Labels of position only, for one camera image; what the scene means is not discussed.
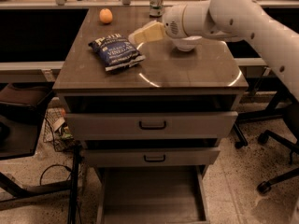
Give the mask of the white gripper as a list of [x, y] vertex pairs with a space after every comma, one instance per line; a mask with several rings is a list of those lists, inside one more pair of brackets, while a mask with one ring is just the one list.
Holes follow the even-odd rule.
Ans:
[[162, 21], [150, 21], [142, 28], [135, 30], [128, 36], [132, 44], [141, 44], [164, 39], [165, 33], [171, 38], [184, 38], [186, 33], [183, 27], [183, 13], [185, 5], [167, 7], [164, 11]]

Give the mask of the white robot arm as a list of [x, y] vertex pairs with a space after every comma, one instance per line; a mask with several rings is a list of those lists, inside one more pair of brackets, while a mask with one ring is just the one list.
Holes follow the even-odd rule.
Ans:
[[[299, 99], [299, 34], [271, 18], [256, 0], [207, 0], [168, 7], [164, 22], [174, 22], [182, 35], [224, 41], [246, 41], [276, 75], [272, 85]], [[285, 180], [261, 195], [257, 186], [294, 170], [298, 157], [275, 139], [264, 145], [264, 131], [296, 138], [282, 119], [243, 121], [247, 145], [235, 148], [235, 134], [221, 141], [221, 154], [204, 179], [212, 224], [290, 224], [298, 199], [298, 180]]]

